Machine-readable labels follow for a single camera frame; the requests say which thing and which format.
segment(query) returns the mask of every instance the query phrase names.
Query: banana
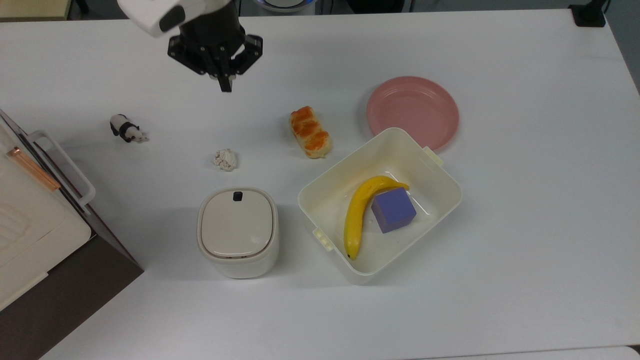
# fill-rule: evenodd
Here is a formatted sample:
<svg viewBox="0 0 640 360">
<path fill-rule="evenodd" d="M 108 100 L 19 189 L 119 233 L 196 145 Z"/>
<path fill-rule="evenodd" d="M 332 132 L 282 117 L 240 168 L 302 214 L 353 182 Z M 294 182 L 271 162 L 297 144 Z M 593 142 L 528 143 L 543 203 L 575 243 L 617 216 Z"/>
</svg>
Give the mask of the banana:
<svg viewBox="0 0 640 360">
<path fill-rule="evenodd" d="M 353 194 L 347 210 L 347 218 L 344 221 L 344 248 L 347 250 L 349 259 L 355 260 L 360 250 L 362 221 L 369 200 L 377 192 L 395 188 L 409 190 L 407 184 L 399 183 L 389 176 L 379 175 L 366 180 Z"/>
</svg>

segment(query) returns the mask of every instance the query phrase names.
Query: pink plate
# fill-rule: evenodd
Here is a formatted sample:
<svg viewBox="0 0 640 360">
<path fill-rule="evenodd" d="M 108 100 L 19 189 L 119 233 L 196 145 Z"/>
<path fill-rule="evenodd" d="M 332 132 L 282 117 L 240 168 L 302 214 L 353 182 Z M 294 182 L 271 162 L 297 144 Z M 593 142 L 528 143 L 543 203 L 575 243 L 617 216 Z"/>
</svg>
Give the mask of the pink plate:
<svg viewBox="0 0 640 360">
<path fill-rule="evenodd" d="M 456 102 L 440 85 L 403 76 L 375 89 L 367 104 L 367 120 L 374 135 L 399 127 L 420 146 L 435 151 L 456 134 L 460 115 Z"/>
</svg>

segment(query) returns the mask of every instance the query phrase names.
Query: bread roll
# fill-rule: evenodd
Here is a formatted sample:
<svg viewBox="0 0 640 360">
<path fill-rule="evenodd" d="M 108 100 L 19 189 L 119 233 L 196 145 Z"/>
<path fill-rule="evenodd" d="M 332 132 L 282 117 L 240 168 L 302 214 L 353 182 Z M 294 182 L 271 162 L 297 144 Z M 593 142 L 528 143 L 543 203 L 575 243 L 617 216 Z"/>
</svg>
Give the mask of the bread roll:
<svg viewBox="0 0 640 360">
<path fill-rule="evenodd" d="M 289 125 L 298 144 L 309 158 L 323 158 L 331 150 L 329 133 L 322 129 L 316 113 L 310 106 L 292 112 Z"/>
</svg>

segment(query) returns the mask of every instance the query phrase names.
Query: panda figurine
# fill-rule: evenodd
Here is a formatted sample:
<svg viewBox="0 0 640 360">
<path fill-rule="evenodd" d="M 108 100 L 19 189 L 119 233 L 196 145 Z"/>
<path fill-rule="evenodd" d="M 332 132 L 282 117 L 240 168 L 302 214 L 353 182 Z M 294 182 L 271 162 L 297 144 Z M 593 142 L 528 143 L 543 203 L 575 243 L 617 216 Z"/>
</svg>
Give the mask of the panda figurine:
<svg viewBox="0 0 640 360">
<path fill-rule="evenodd" d="M 113 115 L 110 123 L 113 135 L 120 135 L 126 142 L 145 142 L 148 140 L 147 136 L 140 131 L 140 126 L 131 124 L 129 119 L 122 114 Z"/>
</svg>

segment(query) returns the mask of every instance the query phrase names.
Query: purple block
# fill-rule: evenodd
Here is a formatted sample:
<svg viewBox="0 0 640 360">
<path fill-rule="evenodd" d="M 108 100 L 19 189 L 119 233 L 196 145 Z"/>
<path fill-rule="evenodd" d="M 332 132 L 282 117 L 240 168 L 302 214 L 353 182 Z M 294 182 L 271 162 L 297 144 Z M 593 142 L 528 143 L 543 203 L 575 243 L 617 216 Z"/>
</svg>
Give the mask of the purple block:
<svg viewBox="0 0 640 360">
<path fill-rule="evenodd" d="M 371 209 L 383 234 L 409 225 L 415 217 L 415 208 L 404 188 L 375 196 Z"/>
</svg>

